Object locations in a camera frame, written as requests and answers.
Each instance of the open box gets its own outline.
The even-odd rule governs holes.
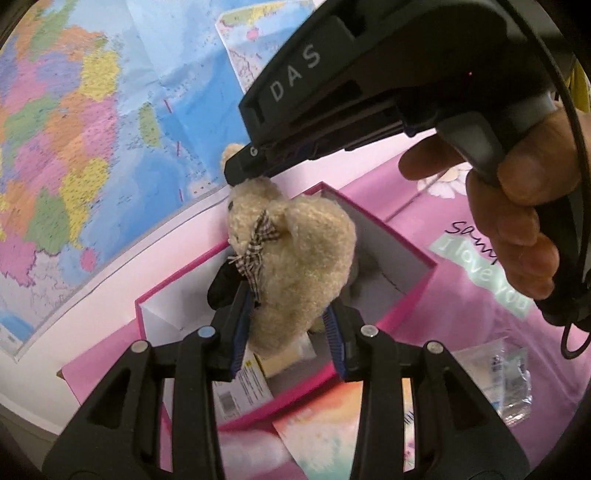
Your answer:
[[[349,303],[360,311],[365,323],[392,334],[421,298],[436,263],[330,186],[320,183],[303,194],[322,195],[338,202],[354,221],[359,275],[351,286]],[[182,340],[197,328],[208,325],[214,311],[207,303],[207,291],[218,269],[232,253],[228,243],[222,242],[140,297],[135,308],[144,338],[154,346],[164,345]],[[243,404],[231,420],[221,413],[223,394],[216,396],[221,430],[246,428],[277,414],[336,378],[326,336],[315,333],[310,339],[314,358],[298,362],[269,379],[264,378],[255,358],[247,352],[239,373],[242,376],[235,382],[243,387],[247,384],[257,387],[246,392],[246,407]],[[165,385],[164,405],[171,415],[172,380]]]

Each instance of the plastic bag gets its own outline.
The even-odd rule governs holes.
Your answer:
[[[531,414],[531,374],[527,348],[498,339],[454,353],[508,427]]]
[[[531,414],[531,374],[528,370],[527,348],[505,355],[505,400],[502,417],[509,427]]]
[[[467,348],[455,352],[453,356],[502,416],[505,400],[504,340]]]

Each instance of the world map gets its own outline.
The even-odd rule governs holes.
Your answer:
[[[244,92],[287,41],[293,32],[289,25],[304,22],[314,8],[312,0],[270,2],[219,17],[216,28]]]
[[[0,348],[17,355],[97,272],[222,188],[222,151],[248,142],[243,92],[313,11],[251,3],[25,14],[0,51]]]

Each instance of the screw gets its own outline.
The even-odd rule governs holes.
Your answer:
[[[216,329],[213,328],[211,325],[206,325],[205,327],[201,327],[197,331],[197,334],[201,338],[211,338],[212,336],[214,336],[216,334]]]
[[[148,342],[145,340],[138,340],[131,345],[133,353],[144,353],[148,349]]]
[[[439,355],[440,353],[443,353],[443,345],[439,342],[429,342],[427,344],[427,350],[435,355]]]
[[[364,337],[373,338],[378,333],[379,333],[378,328],[373,325],[363,325],[361,327],[361,335],[363,335]]]

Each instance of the plaid ribbon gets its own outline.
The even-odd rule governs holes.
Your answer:
[[[264,210],[256,220],[254,231],[246,247],[244,255],[230,257],[230,263],[236,264],[238,271],[246,277],[254,295],[255,303],[260,303],[260,275],[262,269],[262,247],[265,242],[277,240],[279,232],[269,220],[267,211]]]

